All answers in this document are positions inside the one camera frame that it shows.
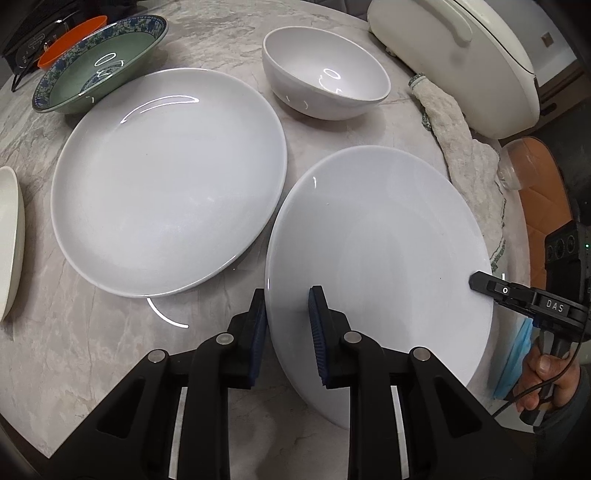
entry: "white bowl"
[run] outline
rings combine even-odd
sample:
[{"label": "white bowl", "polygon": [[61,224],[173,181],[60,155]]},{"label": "white bowl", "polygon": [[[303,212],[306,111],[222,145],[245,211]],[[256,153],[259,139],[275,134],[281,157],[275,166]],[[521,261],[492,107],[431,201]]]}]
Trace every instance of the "white bowl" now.
[{"label": "white bowl", "polygon": [[262,42],[262,65],[273,92],[301,113],[345,120],[390,93],[380,63],[356,43],[311,27],[283,27]]}]

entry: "white plate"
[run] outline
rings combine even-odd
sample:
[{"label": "white plate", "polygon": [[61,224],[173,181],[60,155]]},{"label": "white plate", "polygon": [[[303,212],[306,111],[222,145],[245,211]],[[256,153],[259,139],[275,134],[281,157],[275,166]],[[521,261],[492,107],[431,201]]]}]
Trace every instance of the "white plate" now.
[{"label": "white plate", "polygon": [[0,168],[0,320],[17,295],[25,248],[25,204],[14,170]]},{"label": "white plate", "polygon": [[176,293],[244,252],[287,171],[267,101],[230,75],[156,72],[76,126],[57,162],[51,220],[71,265],[125,297]]},{"label": "white plate", "polygon": [[311,168],[281,207],[267,254],[273,345],[292,385],[348,427],[349,390],[322,386],[307,313],[321,285],[331,309],[383,347],[431,349],[466,385],[484,352],[492,300],[468,278],[490,273],[476,221],[451,183],[400,150],[341,150]]}]

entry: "marble countertop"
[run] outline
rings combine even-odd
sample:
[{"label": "marble countertop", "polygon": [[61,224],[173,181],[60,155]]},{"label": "marble countertop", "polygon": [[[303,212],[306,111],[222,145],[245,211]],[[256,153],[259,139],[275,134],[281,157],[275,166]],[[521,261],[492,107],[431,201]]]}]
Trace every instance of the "marble countertop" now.
[{"label": "marble countertop", "polygon": [[[342,148],[376,144],[406,150],[447,175],[443,155],[421,124],[411,98],[412,75],[387,55],[357,18],[298,0],[151,0],[149,12],[170,25],[149,70],[203,67],[238,77],[261,92],[287,138],[288,171],[282,200],[297,179]],[[271,92],[261,64],[269,31],[306,25],[336,32],[370,51],[388,72],[392,91],[370,113],[326,122],[289,109]],[[84,417],[150,350],[190,350],[226,329],[263,286],[272,222],[238,260],[198,287],[155,299],[179,329],[161,320],[144,299],[106,293],[82,279],[57,245],[50,219],[51,177],[79,117],[37,114],[31,96],[41,73],[16,93],[0,90],[0,166],[21,183],[26,217],[25,258],[15,304],[0,325],[0,413],[36,448],[51,455]],[[508,199],[509,279],[528,283],[527,234],[519,197]],[[508,354],[514,317],[496,314],[491,340],[470,390],[487,404]],[[345,478],[348,432],[320,417],[293,390],[267,340],[261,375],[252,391],[229,395],[232,476]]]}]

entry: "black cord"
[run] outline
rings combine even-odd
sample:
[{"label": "black cord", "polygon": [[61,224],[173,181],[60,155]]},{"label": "black cord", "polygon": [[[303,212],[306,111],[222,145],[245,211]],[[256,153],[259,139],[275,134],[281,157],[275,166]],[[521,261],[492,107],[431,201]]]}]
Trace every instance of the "black cord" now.
[{"label": "black cord", "polygon": [[558,379],[560,379],[566,372],[567,370],[571,367],[571,365],[574,362],[574,359],[577,358],[577,355],[579,354],[579,350],[581,348],[581,344],[583,343],[583,340],[585,338],[585,331],[587,330],[587,323],[589,322],[589,316],[591,316],[591,308],[589,309],[588,313],[587,313],[587,318],[585,318],[585,323],[583,324],[583,331],[581,333],[581,337],[579,339],[579,344],[577,345],[577,348],[574,351],[573,356],[570,358],[569,363],[566,365],[566,367],[563,368],[563,370],[558,374],[555,375],[552,378],[549,378],[548,380],[545,380],[543,382],[538,383],[537,385],[534,385],[533,387],[527,388],[525,389],[523,392],[517,394],[515,397],[513,397],[512,399],[510,399],[509,401],[507,401],[507,403],[505,403],[501,408],[499,408],[496,412],[494,412],[492,414],[492,417],[495,418],[497,417],[499,414],[501,414],[502,412],[504,412],[506,409],[508,409],[511,405],[513,405],[513,403],[517,402],[520,398],[525,397],[526,395],[529,395],[530,393],[538,390],[539,388],[543,388],[546,385],[551,385],[554,382],[556,382]]}]

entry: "bowl rim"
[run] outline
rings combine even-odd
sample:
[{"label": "bowl rim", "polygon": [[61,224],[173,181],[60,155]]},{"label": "bowl rim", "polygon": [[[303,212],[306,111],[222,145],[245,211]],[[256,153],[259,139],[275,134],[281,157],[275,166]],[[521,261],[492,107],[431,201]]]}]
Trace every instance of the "bowl rim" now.
[{"label": "bowl rim", "polygon": [[[311,83],[305,82],[305,81],[301,80],[300,78],[296,77],[295,75],[293,75],[292,73],[288,72],[285,68],[283,68],[281,65],[279,65],[273,59],[273,57],[271,56],[271,54],[267,50],[267,39],[269,39],[269,37],[273,33],[277,32],[279,30],[287,30],[287,29],[293,29],[293,28],[302,29],[302,30],[319,30],[319,31],[327,33],[327,34],[334,35],[335,37],[342,38],[343,40],[346,40],[347,42],[352,43],[357,48],[363,50],[367,55],[369,55],[374,60],[374,62],[379,66],[379,68],[382,69],[382,72],[384,73],[386,79],[388,80],[388,90],[386,91],[386,93],[383,96],[376,97],[373,99],[364,99],[364,98],[357,98],[357,97],[353,97],[353,96],[349,96],[349,95],[340,95],[337,93],[329,92],[328,90],[323,90],[323,89],[317,87],[316,85],[312,85]],[[375,103],[375,102],[381,102],[382,100],[384,100],[390,94],[390,91],[392,91],[392,82],[390,81],[390,76],[388,75],[388,72],[386,72],[386,69],[384,68],[384,66],[379,62],[379,60],[376,57],[374,57],[370,52],[368,52],[365,48],[363,48],[361,45],[355,43],[352,40],[349,40],[348,38],[343,37],[342,35],[339,35],[338,33],[330,32],[328,30],[323,30],[322,28],[305,27],[302,25],[289,25],[287,27],[280,27],[280,28],[276,28],[274,30],[271,30],[267,35],[265,35],[265,38],[262,41],[262,49],[263,49],[263,54],[273,64],[273,66],[276,69],[283,72],[291,80],[295,81],[296,83],[298,83],[300,85],[308,86],[308,87],[312,88],[315,92],[321,93],[322,95],[325,95],[325,96],[328,96],[331,98],[346,98],[349,100],[355,100],[357,102],[367,102],[367,103],[374,102]]]},{"label": "bowl rim", "polygon": [[[83,91],[81,91],[81,92],[79,92],[79,93],[77,93],[77,94],[69,97],[68,99],[64,100],[62,103],[58,103],[56,105],[49,106],[48,108],[37,108],[35,106],[35,102],[34,102],[34,100],[35,100],[35,94],[37,93],[37,89],[39,88],[39,84],[41,83],[41,80],[43,80],[43,77],[50,72],[50,70],[55,65],[55,63],[54,63],[54,65],[51,65],[51,67],[39,79],[39,83],[37,84],[37,87],[35,88],[35,91],[33,92],[33,98],[31,99],[31,104],[33,106],[33,110],[35,110],[37,113],[49,113],[49,112],[53,112],[55,110],[58,110],[59,108],[63,107],[64,105],[67,105],[68,103],[73,102],[75,99],[77,99],[77,98],[79,98],[79,97],[81,97],[83,95],[86,95],[86,94],[92,92],[93,89],[96,89],[98,86],[102,85],[107,80],[112,79],[114,77],[117,77],[117,75],[121,74],[121,72],[123,72],[126,69],[126,67],[128,67],[129,65],[134,64],[140,57],[143,57],[147,52],[149,52],[150,50],[152,50],[153,48],[155,48],[156,45],[158,45],[162,41],[162,39],[166,36],[166,33],[168,32],[168,21],[164,17],[161,17],[160,15],[152,15],[152,14],[133,15],[131,17],[127,17],[127,18],[123,18],[121,20],[117,20],[116,22],[113,22],[113,23],[110,23],[108,25],[105,25],[104,27],[102,27],[102,28],[100,28],[100,29],[92,32],[91,34],[85,36],[84,38],[81,38],[76,43],[80,43],[81,41],[86,40],[87,38],[90,38],[93,35],[98,35],[100,32],[102,32],[103,30],[107,30],[108,28],[112,27],[113,25],[116,25],[116,24],[121,23],[123,21],[129,20],[131,18],[141,18],[141,17],[156,17],[159,20],[162,20],[164,22],[164,30],[162,31],[162,33],[157,38],[155,38],[154,41],[145,50],[142,50],[141,52],[139,52],[134,58],[132,58],[130,61],[128,61],[125,64],[124,67],[116,70],[114,73],[112,73],[108,77],[105,77],[100,82],[97,82],[94,85],[88,87],[86,90],[83,90]],[[60,55],[60,57],[58,57],[58,59],[61,58],[61,56],[67,54],[68,51],[69,50],[66,50],[62,55]]]}]

